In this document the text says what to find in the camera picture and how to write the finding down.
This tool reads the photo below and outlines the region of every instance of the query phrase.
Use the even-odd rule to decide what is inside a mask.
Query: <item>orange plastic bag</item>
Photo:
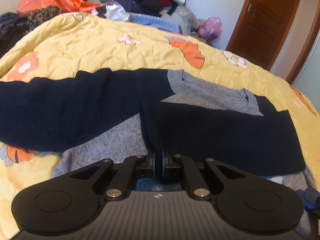
[[[100,3],[89,3],[82,0],[22,0],[17,6],[20,17],[27,16],[31,11],[56,5],[63,13],[83,11],[90,13]]]

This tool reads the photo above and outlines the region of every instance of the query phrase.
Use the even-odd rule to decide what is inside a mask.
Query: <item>silver screw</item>
[[[198,197],[206,197],[210,194],[210,191],[205,188],[197,188],[193,194],[195,194]]]
[[[116,189],[116,188],[115,189],[109,189],[106,192],[106,195],[108,197],[119,197],[121,194],[122,194],[121,190]]]

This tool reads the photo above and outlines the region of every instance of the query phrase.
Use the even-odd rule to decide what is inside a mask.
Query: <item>navy blue sweater sleeve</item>
[[[137,114],[140,101],[173,95],[167,70],[100,69],[75,78],[0,82],[0,141],[38,151],[63,151]]]

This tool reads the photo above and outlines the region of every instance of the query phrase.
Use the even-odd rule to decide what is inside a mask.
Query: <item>pink plastic bag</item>
[[[219,17],[210,17],[204,23],[199,25],[199,37],[208,41],[215,40],[222,33],[221,26],[222,23]]]

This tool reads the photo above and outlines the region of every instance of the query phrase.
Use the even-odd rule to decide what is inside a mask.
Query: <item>leopard print fabric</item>
[[[28,25],[30,27],[30,30],[34,30],[40,24],[52,19],[59,14],[61,14],[61,10],[55,5],[49,5],[46,8],[32,11],[28,16]]]

